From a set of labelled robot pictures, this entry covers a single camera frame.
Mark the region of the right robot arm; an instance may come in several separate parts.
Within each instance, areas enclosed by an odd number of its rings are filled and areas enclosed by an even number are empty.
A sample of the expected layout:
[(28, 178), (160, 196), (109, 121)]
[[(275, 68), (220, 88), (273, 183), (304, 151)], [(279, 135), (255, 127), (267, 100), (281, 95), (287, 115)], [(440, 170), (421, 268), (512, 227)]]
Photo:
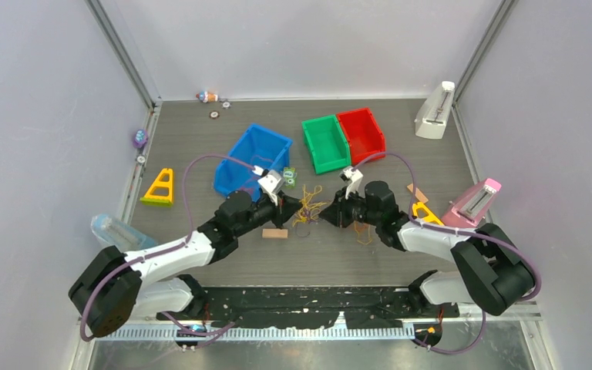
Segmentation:
[(387, 247), (453, 262), (455, 271), (429, 271), (409, 285), (409, 306), (419, 316), (429, 316), (446, 303), (476, 304), (498, 316), (536, 286), (529, 263), (504, 247), (510, 239), (500, 227), (453, 230), (424, 224), (399, 208), (381, 180), (368, 183), (364, 194), (342, 188), (319, 216), (339, 228), (354, 222), (373, 226)]

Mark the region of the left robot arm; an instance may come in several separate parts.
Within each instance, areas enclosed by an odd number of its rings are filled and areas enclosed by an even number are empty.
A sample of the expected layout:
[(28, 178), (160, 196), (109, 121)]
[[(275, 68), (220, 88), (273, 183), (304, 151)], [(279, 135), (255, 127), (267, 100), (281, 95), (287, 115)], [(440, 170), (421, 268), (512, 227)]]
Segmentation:
[(81, 315), (84, 341), (118, 330), (134, 315), (180, 312), (199, 318), (206, 307), (200, 285), (185, 271), (226, 258), (241, 236), (271, 222), (283, 227), (302, 207), (280, 191), (252, 200), (235, 191), (212, 218), (187, 236), (141, 251), (104, 247), (69, 289), (69, 300)]

